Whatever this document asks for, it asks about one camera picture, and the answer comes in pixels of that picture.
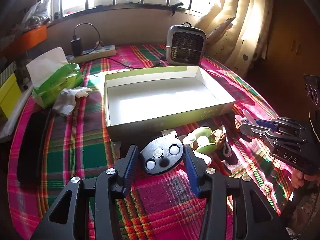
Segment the person's right hand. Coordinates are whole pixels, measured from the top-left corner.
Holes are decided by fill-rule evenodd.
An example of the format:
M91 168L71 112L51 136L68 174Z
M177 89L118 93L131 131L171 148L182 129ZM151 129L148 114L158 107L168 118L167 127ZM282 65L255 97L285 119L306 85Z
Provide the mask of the person's right hand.
M307 181L315 181L317 185L319 186L319 173L315 174L313 176L304 174L303 172L293 169L291 174L291 184L295 189L298 189L300 187L303 187L305 182Z

